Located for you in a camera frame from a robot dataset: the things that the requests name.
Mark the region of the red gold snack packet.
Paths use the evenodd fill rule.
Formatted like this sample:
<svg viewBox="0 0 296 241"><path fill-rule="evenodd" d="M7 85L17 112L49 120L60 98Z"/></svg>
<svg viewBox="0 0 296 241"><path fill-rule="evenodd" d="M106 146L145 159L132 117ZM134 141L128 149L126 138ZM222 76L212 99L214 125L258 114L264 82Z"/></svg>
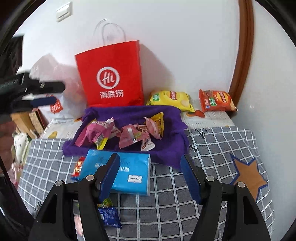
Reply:
<svg viewBox="0 0 296 241"><path fill-rule="evenodd" d="M84 160L85 160L85 157L80 157L76 162L73 173L72 173L72 177L71 177L72 180L78 181L78 177L80 175Z"/></svg>

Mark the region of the magenta yellow snack bag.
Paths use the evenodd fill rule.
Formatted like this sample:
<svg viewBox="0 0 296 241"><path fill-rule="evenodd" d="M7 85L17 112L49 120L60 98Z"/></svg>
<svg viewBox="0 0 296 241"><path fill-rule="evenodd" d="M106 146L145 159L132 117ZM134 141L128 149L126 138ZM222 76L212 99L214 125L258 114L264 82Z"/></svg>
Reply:
<svg viewBox="0 0 296 241"><path fill-rule="evenodd" d="M97 150L103 150L107 141L114 138L120 130L115 126L113 118L105 121L93 120L79 134L75 141L77 147L96 146Z"/></svg>

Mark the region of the pink peach snack packet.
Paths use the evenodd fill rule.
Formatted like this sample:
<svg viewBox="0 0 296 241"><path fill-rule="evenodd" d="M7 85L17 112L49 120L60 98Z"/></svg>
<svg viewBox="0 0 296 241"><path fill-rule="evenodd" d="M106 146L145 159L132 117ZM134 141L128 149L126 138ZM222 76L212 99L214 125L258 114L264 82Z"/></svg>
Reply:
<svg viewBox="0 0 296 241"><path fill-rule="evenodd" d="M151 118L144 119L144 124L130 124L121 128L119 135L120 149L129 147L138 142L142 143L142 140L146 139L148 136L157 140L162 139L156 123Z"/></svg>

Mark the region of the pink white candy packet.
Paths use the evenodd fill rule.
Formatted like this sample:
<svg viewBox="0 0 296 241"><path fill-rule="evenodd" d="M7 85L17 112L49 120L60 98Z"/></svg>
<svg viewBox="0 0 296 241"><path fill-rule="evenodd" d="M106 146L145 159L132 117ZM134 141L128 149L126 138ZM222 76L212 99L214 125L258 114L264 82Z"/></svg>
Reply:
<svg viewBox="0 0 296 241"><path fill-rule="evenodd" d="M156 146L155 144L151 141L151 137L148 136L146 139L142 140L141 143L141 151L142 152L147 152L152 149L154 149Z"/></svg>

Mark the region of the small yellow snack packet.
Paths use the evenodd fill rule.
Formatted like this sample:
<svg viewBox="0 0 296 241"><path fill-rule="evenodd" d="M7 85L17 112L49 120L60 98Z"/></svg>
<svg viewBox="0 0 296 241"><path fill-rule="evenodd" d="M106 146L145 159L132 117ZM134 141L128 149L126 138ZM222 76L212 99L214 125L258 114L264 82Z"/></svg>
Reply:
<svg viewBox="0 0 296 241"><path fill-rule="evenodd" d="M154 116L151 117L151 119L156 123L159 134L161 137L164 136L164 113L160 112L155 114Z"/></svg>

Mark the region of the green snack packet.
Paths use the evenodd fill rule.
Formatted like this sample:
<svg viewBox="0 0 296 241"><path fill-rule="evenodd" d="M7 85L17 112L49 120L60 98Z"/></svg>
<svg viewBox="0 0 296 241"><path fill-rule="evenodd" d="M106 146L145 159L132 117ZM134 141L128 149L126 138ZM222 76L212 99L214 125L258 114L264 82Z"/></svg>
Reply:
<svg viewBox="0 0 296 241"><path fill-rule="evenodd" d="M108 197L101 204L97 204L98 208L109 208L113 206L112 200Z"/></svg>

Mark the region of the cardboard boxes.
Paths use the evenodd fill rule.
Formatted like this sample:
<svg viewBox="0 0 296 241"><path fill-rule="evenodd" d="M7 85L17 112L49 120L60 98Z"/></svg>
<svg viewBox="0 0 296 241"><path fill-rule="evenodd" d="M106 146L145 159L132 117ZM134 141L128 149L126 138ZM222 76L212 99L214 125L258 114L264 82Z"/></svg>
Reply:
<svg viewBox="0 0 296 241"><path fill-rule="evenodd" d="M41 137L49 123L37 108L31 112L13 113L11 119L16 124L17 133L26 133L32 139Z"/></svg>

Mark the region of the blue snack packet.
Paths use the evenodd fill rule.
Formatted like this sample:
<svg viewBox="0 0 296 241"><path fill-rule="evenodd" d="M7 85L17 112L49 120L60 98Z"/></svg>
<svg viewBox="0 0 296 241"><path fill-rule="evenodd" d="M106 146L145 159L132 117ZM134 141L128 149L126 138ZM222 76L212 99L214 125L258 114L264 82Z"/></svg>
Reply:
<svg viewBox="0 0 296 241"><path fill-rule="evenodd" d="M98 211L104 226L122 228L116 207L99 207Z"/></svg>

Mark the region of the white Miniso plastic bag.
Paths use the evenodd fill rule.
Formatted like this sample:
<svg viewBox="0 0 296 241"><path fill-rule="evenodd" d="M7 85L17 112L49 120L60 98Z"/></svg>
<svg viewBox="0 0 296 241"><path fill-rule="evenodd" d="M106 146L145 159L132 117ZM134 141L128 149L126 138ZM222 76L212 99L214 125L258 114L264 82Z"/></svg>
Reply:
<svg viewBox="0 0 296 241"><path fill-rule="evenodd" d="M46 54L32 66L30 78L65 84L62 93L52 94L57 99L55 104L39 107L48 122L52 119L78 119L84 115L87 101L77 68L61 64L51 54Z"/></svg>

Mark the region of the blue tissue pack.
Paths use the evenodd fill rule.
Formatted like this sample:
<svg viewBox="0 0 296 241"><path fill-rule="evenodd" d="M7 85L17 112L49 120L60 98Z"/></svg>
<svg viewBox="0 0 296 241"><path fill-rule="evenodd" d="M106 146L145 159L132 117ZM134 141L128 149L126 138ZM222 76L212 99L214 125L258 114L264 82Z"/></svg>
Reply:
<svg viewBox="0 0 296 241"><path fill-rule="evenodd" d="M89 150L82 164L78 180L94 174L96 170L107 163L111 151ZM147 153L118 152L120 157L119 171L111 191L113 193L149 196L151 157Z"/></svg>

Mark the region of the red Haidilao paper bag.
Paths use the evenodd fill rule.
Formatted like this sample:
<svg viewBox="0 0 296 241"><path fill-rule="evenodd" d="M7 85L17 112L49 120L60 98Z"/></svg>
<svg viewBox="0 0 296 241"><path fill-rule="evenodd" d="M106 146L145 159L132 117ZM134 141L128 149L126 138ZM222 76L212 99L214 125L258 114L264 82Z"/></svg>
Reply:
<svg viewBox="0 0 296 241"><path fill-rule="evenodd" d="M98 47L75 56L88 105L143 105L139 41L128 41L123 28L107 19L94 32L101 35Z"/></svg>

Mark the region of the purple towel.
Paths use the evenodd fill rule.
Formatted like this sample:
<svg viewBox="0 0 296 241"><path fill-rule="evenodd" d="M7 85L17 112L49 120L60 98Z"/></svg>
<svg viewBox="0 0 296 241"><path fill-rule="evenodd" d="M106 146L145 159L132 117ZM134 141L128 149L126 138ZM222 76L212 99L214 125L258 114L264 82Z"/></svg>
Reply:
<svg viewBox="0 0 296 241"><path fill-rule="evenodd" d="M151 161L174 168L180 168L181 157L188 152L189 140L185 135L186 124L181 120L181 111L178 108L167 105L153 106L123 106L99 108L91 107L85 110L82 125L76 132L74 139L63 144L64 156L86 156L89 149L95 146L78 147L75 142L83 129L93 120L105 121L113 118L115 126L122 128L129 124L143 124L145 118L151 118L155 114L164 114L164 136L161 140L152 138L155 148L148 151Z"/></svg>

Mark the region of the orange chips bag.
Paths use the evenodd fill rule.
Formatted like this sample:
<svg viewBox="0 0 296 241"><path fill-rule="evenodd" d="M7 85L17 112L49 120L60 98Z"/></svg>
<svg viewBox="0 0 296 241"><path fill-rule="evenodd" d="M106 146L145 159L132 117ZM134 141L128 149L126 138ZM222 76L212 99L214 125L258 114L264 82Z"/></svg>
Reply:
<svg viewBox="0 0 296 241"><path fill-rule="evenodd" d="M237 111L231 96L225 91L199 90L199 99L203 112Z"/></svg>

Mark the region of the yellow chips bag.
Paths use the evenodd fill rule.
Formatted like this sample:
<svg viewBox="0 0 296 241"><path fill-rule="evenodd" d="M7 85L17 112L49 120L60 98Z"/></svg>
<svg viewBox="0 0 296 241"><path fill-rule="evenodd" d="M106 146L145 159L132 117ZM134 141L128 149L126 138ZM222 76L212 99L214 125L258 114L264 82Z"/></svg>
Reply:
<svg viewBox="0 0 296 241"><path fill-rule="evenodd" d="M180 111L194 112L190 97L185 92L161 90L151 92L146 105L169 105L178 108Z"/></svg>

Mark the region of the brown wooden door frame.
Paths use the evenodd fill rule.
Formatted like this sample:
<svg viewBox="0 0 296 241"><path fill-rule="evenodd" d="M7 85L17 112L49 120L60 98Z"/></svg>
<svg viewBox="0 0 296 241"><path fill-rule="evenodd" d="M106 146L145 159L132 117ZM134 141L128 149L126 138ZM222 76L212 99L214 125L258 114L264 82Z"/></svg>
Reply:
<svg viewBox="0 0 296 241"><path fill-rule="evenodd" d="M239 1L239 47L229 94L238 105L247 79L254 42L254 12L251 0Z"/></svg>

